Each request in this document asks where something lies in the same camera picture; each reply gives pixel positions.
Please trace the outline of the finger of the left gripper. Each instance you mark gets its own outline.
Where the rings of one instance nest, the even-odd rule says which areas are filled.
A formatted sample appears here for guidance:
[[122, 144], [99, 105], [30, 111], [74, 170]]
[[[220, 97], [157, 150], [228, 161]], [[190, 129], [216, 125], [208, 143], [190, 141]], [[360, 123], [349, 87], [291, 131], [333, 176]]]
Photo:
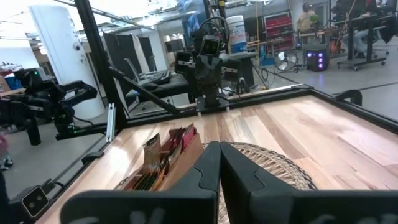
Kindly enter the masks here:
[[197, 85], [202, 88], [208, 78], [208, 57], [204, 55], [198, 55], [195, 62], [195, 78]]
[[212, 88], [218, 87], [221, 81], [221, 68], [223, 65], [223, 60], [219, 57], [210, 57], [208, 59], [210, 71], [210, 86]]

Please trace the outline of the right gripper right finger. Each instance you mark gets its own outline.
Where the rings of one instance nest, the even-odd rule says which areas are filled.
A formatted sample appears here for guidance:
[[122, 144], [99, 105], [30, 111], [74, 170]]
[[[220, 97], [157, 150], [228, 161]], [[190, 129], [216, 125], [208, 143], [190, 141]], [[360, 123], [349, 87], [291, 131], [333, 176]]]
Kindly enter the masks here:
[[288, 223], [291, 185], [227, 142], [221, 142], [221, 184], [231, 223]]

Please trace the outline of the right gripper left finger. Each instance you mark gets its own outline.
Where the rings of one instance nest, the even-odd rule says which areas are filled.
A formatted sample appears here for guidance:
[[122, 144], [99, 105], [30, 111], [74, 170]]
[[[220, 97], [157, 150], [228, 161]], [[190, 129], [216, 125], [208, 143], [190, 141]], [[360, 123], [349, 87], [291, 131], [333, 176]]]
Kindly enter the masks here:
[[170, 190], [177, 192], [217, 192], [220, 187], [220, 142], [212, 141], [186, 174]]

